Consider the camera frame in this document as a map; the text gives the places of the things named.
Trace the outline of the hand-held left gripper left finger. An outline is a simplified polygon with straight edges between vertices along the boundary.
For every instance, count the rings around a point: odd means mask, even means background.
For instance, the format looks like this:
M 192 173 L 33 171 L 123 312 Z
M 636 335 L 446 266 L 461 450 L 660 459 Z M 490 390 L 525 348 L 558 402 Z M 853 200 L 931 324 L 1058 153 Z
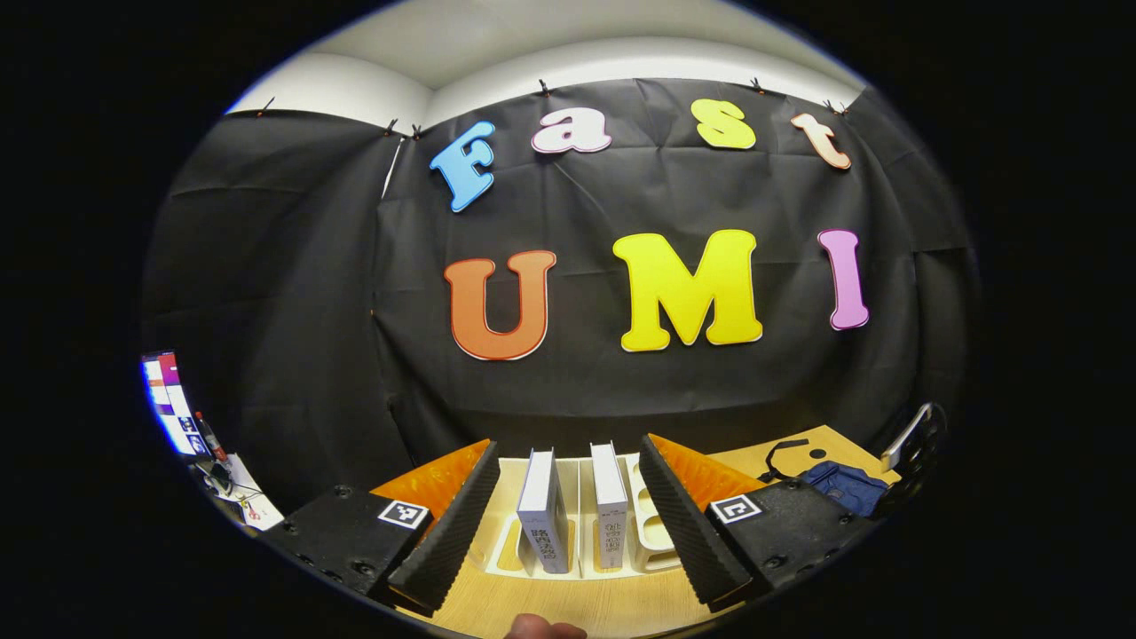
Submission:
M 499 476 L 496 443 L 482 440 L 370 491 L 334 486 L 261 539 L 340 586 L 431 616 L 457 579 Z

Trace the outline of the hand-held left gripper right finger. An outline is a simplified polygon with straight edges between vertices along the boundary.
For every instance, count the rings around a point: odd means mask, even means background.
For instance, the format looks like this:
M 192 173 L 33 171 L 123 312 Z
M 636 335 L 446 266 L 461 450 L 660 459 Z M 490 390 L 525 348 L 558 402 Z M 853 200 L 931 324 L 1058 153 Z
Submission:
M 835 433 L 722 454 L 646 434 L 638 470 L 698 601 L 720 611 L 811 576 L 872 529 L 870 457 Z

